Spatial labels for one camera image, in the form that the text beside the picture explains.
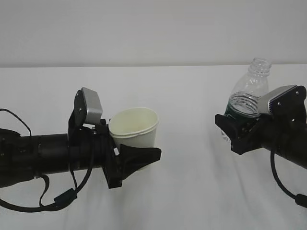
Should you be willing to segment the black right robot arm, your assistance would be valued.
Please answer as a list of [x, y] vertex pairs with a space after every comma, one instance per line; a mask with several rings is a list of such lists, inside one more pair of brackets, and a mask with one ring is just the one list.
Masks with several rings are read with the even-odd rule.
[[228, 136], [231, 151], [242, 155], [257, 149], [276, 154], [304, 169], [307, 168], [307, 125], [262, 115], [242, 122], [215, 115], [215, 124]]

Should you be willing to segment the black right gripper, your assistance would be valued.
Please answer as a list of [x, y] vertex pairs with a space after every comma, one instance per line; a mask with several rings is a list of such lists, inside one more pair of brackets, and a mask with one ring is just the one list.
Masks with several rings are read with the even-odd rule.
[[273, 148], [276, 131], [274, 121], [268, 117], [241, 123], [238, 119], [216, 114], [215, 124], [221, 129], [223, 139], [231, 143], [231, 151], [238, 155], [261, 148]]

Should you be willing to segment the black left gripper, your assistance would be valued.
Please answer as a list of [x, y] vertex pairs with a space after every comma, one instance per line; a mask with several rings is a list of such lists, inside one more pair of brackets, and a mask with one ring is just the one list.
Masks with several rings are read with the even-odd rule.
[[92, 130], [92, 168], [101, 168], [109, 189], [122, 187], [122, 182], [139, 169], [161, 159], [160, 148], [138, 148], [120, 145], [119, 163], [115, 155], [115, 143], [107, 121], [101, 119]]

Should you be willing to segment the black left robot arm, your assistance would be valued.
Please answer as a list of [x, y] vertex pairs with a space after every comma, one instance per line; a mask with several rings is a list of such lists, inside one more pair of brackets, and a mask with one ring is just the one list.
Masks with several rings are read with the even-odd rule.
[[134, 172], [161, 158], [159, 148], [121, 145], [115, 154], [115, 143], [106, 121], [93, 129], [79, 127], [68, 134], [21, 136], [0, 131], [0, 186], [2, 188], [30, 181], [41, 175], [85, 170], [94, 155], [94, 168], [102, 168], [108, 188], [118, 188]]

